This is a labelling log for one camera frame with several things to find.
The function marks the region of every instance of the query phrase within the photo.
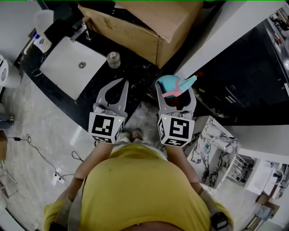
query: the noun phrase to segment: marble surface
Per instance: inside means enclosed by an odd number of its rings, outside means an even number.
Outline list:
[[[159,69],[129,49],[118,45],[100,34],[96,34],[91,41],[88,41],[85,39],[84,33],[77,41],[105,57],[109,52],[117,51],[121,56],[121,66],[117,69],[111,69],[107,62],[105,62],[84,88],[80,96],[76,100],[73,100],[47,78],[39,68],[57,43],[64,36],[71,37],[74,32],[72,25],[68,22],[55,21],[45,32],[47,38],[52,42],[50,50],[43,54],[36,46],[31,46],[28,50],[28,55],[25,56],[21,63],[21,68],[55,105],[84,130],[88,130],[89,113],[93,110],[93,104],[96,101],[99,90],[115,79],[124,78],[123,81],[114,86],[106,94],[108,102],[116,103],[120,98],[124,82],[128,79],[130,83],[126,102],[128,120],[153,83]]]
[[[231,146],[223,151],[231,141],[230,137],[233,136],[208,116],[198,140],[192,144],[193,148],[187,159],[197,172],[200,182],[210,188],[220,186],[237,153],[233,152]]]
[[[19,88],[6,89],[2,102],[7,113],[15,116],[15,126],[5,134],[24,138],[28,133],[32,145],[60,168],[62,174],[74,173],[80,164],[71,157],[72,151],[84,159],[93,149],[94,141],[90,135],[45,96],[28,76],[24,76]],[[141,128],[144,141],[162,149],[156,126],[157,111],[157,108],[142,102],[125,129]],[[52,184],[54,169],[25,141],[8,140],[5,163],[8,173],[18,183],[18,192],[7,200],[8,209],[27,230],[42,230],[44,206],[54,202],[66,184]],[[64,179],[70,182],[71,177],[65,176]],[[256,195],[229,180],[225,180],[213,196],[230,211],[236,228],[241,227],[255,207]]]

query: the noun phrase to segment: wall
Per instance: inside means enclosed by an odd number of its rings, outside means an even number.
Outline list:
[[[283,228],[270,222],[266,221],[263,223],[263,225],[258,229],[258,231],[283,231]]]
[[[186,79],[266,17],[285,1],[227,1],[207,32],[179,66],[176,76]]]
[[[259,152],[254,151],[250,149],[240,148],[239,154],[244,156],[249,156],[252,158],[258,158],[266,161],[272,161],[277,163],[283,163],[283,164],[289,164],[289,157],[286,155],[278,155],[273,153],[267,153],[267,152]]]
[[[286,5],[286,6],[283,8],[283,10],[285,11],[285,13],[286,13],[287,15],[289,15],[289,5]]]
[[[34,29],[34,13],[40,10],[36,1],[0,1],[0,54],[4,58],[16,60]]]
[[[289,164],[289,125],[226,126],[225,128],[239,139],[242,148],[280,155]]]

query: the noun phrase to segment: foot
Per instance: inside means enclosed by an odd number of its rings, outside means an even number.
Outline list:
[[[135,140],[135,139],[143,140],[143,133],[138,128],[132,131],[132,140]]]
[[[128,131],[121,132],[117,138],[119,141],[129,141],[131,140],[131,133]]]

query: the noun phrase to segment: black countertop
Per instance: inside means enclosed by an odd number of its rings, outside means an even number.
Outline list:
[[[119,52],[121,66],[117,69],[111,69],[107,62],[105,62],[90,80],[78,99],[73,100],[39,69],[57,43],[65,36],[71,37],[74,32],[75,30],[72,29],[72,25],[68,22],[62,20],[55,21],[45,32],[47,38],[52,42],[50,50],[43,54],[33,45],[22,61],[20,65],[21,69],[25,71],[30,79],[56,106],[86,131],[89,126],[89,113],[93,111],[93,104],[96,102],[99,90],[115,79],[124,78],[106,94],[106,100],[110,103],[115,103],[119,100],[124,82],[128,79],[130,85],[125,110],[128,114],[126,121],[128,121],[156,79],[159,69],[134,52],[100,34],[96,34],[91,41],[88,41],[84,33],[77,39],[78,42],[104,56],[111,51]]]

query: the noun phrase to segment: yellow shirt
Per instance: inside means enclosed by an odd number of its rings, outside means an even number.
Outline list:
[[[44,231],[63,201],[44,208]],[[232,221],[228,211],[220,211]],[[210,213],[185,174],[139,144],[126,145],[95,166],[81,204],[82,231],[119,231],[142,222],[167,222],[185,231],[208,231]]]

